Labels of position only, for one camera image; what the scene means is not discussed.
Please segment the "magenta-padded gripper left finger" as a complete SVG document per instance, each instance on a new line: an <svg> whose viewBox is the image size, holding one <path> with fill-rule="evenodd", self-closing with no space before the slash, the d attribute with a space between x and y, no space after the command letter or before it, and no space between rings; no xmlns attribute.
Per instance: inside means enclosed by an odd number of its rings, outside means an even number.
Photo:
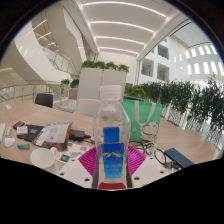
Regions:
<svg viewBox="0 0 224 224"><path fill-rule="evenodd" d="M96 148L71 158L59 171L58 176L84 188L91 188L96 168Z"/></svg>

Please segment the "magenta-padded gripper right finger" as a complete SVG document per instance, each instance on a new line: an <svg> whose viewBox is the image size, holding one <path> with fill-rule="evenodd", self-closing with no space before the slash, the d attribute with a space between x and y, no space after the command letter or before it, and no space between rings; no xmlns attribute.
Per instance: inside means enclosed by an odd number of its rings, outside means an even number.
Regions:
<svg viewBox="0 0 224 224"><path fill-rule="evenodd" d="M127 186L140 188L169 174L154 157L147 157L132 146L128 147Z"/></svg>

